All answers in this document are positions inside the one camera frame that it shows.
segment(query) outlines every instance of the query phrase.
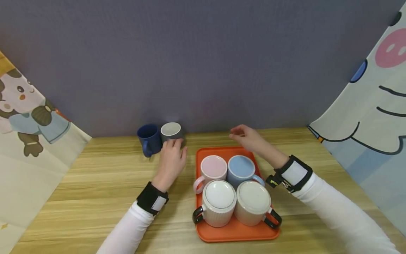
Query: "gray wall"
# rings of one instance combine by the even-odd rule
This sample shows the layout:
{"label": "gray wall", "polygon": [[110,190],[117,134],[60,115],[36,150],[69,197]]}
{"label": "gray wall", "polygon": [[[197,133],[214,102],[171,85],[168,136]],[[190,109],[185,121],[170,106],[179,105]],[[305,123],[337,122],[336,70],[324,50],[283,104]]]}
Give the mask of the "gray wall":
{"label": "gray wall", "polygon": [[0,50],[97,136],[305,126],[404,0],[3,0]]}

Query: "white mug handle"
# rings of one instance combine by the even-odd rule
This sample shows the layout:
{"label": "white mug handle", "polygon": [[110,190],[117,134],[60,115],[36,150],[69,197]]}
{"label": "white mug handle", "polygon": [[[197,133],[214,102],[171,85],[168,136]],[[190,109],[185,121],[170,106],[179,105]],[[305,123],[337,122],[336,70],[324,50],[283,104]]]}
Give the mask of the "white mug handle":
{"label": "white mug handle", "polygon": [[[196,194],[200,194],[203,191],[204,188],[204,181],[206,180],[206,178],[204,176],[201,176],[199,178],[196,179],[196,181],[193,184],[193,190]],[[202,182],[202,186],[200,186],[200,188],[197,189],[197,186]]]}

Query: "left hand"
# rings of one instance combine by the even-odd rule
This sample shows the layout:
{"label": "left hand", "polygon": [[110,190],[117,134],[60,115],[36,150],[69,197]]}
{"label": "left hand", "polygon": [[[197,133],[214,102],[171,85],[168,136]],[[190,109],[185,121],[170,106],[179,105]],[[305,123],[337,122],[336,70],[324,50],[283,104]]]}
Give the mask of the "left hand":
{"label": "left hand", "polygon": [[186,164],[188,148],[181,151],[183,139],[165,141],[159,158],[158,171],[152,185],[162,192],[167,192]]}

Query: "pink mug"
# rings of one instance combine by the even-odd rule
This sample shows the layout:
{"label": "pink mug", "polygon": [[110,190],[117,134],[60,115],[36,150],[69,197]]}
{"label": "pink mug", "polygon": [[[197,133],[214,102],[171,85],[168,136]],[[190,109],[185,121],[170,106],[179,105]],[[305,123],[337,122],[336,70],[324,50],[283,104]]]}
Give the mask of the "pink mug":
{"label": "pink mug", "polygon": [[193,190],[196,194],[200,194],[206,183],[211,180],[221,179],[226,180],[227,162],[217,155],[209,155],[200,163],[201,176],[196,179],[193,184]]}

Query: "light blue mug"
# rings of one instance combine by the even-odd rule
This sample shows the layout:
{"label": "light blue mug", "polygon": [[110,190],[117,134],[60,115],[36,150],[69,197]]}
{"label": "light blue mug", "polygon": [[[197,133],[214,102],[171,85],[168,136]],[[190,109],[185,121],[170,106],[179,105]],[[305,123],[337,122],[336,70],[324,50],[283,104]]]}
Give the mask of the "light blue mug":
{"label": "light blue mug", "polygon": [[265,186],[265,182],[255,174],[254,162],[246,156],[235,155],[228,161],[227,182],[229,182],[234,189],[249,180],[255,180],[262,186]]}

